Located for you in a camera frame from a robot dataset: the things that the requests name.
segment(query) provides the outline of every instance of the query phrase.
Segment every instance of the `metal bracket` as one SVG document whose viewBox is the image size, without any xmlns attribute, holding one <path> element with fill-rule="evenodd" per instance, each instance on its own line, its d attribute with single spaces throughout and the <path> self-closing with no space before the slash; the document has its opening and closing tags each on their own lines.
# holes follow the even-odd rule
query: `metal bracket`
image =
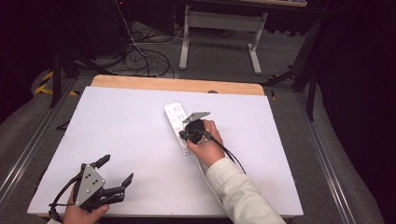
<svg viewBox="0 0 396 224">
<path fill-rule="evenodd" d="M 92 166 L 86 165 L 76 198 L 76 206 L 79 207 L 85 203 L 105 183 L 106 181 L 95 171 Z"/>
<path fill-rule="evenodd" d="M 196 121 L 198 119 L 201 119 L 205 116 L 210 115 L 210 112 L 196 112 L 196 113 L 192 113 L 191 115 L 189 115 L 186 119 L 183 120 L 183 123 L 190 123 L 193 121 Z"/>
</svg>

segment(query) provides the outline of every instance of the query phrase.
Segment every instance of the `person's right hand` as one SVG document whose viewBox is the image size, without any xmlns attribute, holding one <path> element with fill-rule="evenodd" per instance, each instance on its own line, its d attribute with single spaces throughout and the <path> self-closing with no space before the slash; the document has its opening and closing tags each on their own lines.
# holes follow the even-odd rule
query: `person's right hand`
<svg viewBox="0 0 396 224">
<path fill-rule="evenodd" d="M 205 130 L 212 133 L 212 136 L 223 145 L 221 136 L 216 124 L 213 120 L 204 119 Z M 195 145 L 192 141 L 187 141 L 187 148 L 195 154 L 198 160 L 210 167 L 215 161 L 218 161 L 225 157 L 224 151 L 214 141 L 207 141 L 198 145 Z"/>
</svg>

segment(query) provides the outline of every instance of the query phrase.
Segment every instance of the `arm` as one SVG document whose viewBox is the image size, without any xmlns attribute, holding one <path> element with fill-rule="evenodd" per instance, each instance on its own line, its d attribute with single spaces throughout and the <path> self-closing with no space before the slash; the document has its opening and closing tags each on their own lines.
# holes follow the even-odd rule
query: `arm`
<svg viewBox="0 0 396 224">
<path fill-rule="evenodd" d="M 212 120 L 204 120 L 205 130 L 222 145 L 222 139 Z M 213 141 L 199 145 L 188 141 L 187 147 L 209 169 L 206 177 L 216 196 L 222 201 L 229 218 L 238 223 L 285 223 L 271 207 L 252 179 L 245 175 Z"/>
<path fill-rule="evenodd" d="M 234 223 L 285 223 L 253 180 L 231 160 L 223 158 L 213 163 L 206 177 Z"/>
</svg>

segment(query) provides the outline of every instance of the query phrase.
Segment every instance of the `hand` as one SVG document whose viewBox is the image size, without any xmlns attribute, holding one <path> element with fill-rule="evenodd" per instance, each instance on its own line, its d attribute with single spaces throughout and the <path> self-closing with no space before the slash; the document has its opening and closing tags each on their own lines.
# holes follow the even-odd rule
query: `hand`
<svg viewBox="0 0 396 224">
<path fill-rule="evenodd" d="M 67 203 L 74 203 L 73 190 Z M 77 206 L 69 205 L 64 212 L 64 224 L 94 224 L 109 208 L 110 206 L 105 204 L 89 213 Z"/>
<path fill-rule="evenodd" d="M 216 128 L 216 124 L 213 120 L 204 119 L 205 130 L 212 133 L 212 136 L 223 145 L 220 133 Z M 198 160 L 210 167 L 215 161 L 224 158 L 224 151 L 214 141 L 207 141 L 198 145 L 195 145 L 192 141 L 187 141 L 187 148 L 195 154 Z"/>
</svg>

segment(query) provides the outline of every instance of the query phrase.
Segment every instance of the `person's left hand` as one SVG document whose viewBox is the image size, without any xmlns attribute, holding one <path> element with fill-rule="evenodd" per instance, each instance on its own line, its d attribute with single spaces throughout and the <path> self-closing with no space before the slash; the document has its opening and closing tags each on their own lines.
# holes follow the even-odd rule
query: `person's left hand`
<svg viewBox="0 0 396 224">
<path fill-rule="evenodd" d="M 74 203 L 73 190 L 67 203 Z M 77 206 L 69 205 L 64 212 L 64 224 L 94 224 L 109 208 L 110 206 L 105 204 L 89 213 Z"/>
</svg>

